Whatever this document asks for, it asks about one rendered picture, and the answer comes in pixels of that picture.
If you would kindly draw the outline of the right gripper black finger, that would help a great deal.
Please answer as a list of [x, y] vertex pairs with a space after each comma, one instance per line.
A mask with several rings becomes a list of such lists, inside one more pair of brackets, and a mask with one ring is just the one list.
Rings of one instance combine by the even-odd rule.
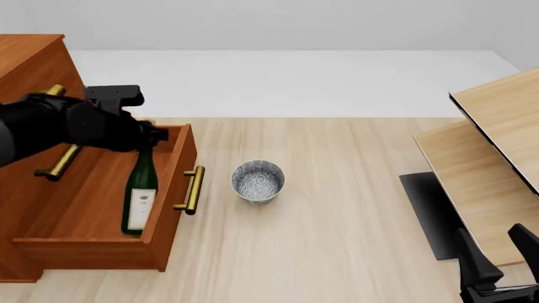
[[495, 287], [504, 277], [476, 246], [466, 229], [456, 231], [461, 287]]
[[539, 237], [522, 224], [514, 224], [508, 234], [527, 264], [539, 266]]

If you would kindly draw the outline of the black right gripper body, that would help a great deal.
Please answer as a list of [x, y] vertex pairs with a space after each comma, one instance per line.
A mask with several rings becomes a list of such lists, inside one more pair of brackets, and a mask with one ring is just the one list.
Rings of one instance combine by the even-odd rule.
[[503, 287], [478, 291], [467, 287], [460, 294], [463, 303], [539, 303], [539, 284], [529, 287]]

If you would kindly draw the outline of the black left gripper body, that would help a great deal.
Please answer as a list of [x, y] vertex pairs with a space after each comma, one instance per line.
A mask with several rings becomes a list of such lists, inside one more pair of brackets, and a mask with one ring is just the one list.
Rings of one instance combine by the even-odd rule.
[[150, 120], [136, 121], [135, 148], [153, 148], [160, 141], [168, 141], [168, 128], [156, 127]]

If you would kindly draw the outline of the green wine bottle white label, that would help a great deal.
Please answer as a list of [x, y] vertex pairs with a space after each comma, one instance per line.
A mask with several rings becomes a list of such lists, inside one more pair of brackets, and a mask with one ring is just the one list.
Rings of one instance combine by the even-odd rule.
[[152, 148], [138, 153], [125, 186], [121, 231], [130, 236], [140, 236], [158, 192], [158, 178], [154, 166]]

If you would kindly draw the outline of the wooden cabinet drawer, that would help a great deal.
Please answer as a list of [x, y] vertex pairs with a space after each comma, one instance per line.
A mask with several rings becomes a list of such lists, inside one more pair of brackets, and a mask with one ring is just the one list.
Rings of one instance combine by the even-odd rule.
[[37, 178], [25, 222], [9, 240], [42, 269], [156, 269], [164, 271], [197, 151], [190, 125], [169, 128], [153, 152], [158, 192], [140, 237], [120, 230], [127, 179], [137, 154], [83, 148], [58, 182]]

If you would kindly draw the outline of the small flat plate on stalk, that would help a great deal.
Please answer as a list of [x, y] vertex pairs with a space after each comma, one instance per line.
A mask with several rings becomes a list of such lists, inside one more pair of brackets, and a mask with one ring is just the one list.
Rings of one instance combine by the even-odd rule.
[[119, 110], [123, 107], [138, 107], [144, 97], [138, 85], [88, 86], [85, 98], [101, 109]]

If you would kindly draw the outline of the pale wooden shelf rack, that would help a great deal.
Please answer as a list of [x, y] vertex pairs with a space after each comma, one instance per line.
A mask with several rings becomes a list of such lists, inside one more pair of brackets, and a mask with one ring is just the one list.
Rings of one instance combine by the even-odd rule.
[[486, 257], [523, 263], [507, 231], [539, 236], [539, 67], [449, 97], [465, 120], [414, 139]]

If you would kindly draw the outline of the blue white patterned bowl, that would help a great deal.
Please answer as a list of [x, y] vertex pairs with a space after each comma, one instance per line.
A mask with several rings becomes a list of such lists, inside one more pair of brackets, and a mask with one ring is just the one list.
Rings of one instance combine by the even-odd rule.
[[231, 176], [233, 191], [250, 205], [269, 204], [279, 196], [285, 183], [286, 177], [281, 168], [263, 160], [242, 163]]

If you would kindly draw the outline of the flat black base plate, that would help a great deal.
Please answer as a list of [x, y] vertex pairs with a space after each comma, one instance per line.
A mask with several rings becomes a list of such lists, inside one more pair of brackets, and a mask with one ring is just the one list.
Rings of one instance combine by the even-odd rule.
[[410, 173], [399, 178], [435, 258], [456, 259], [455, 234], [464, 224], [435, 174]]

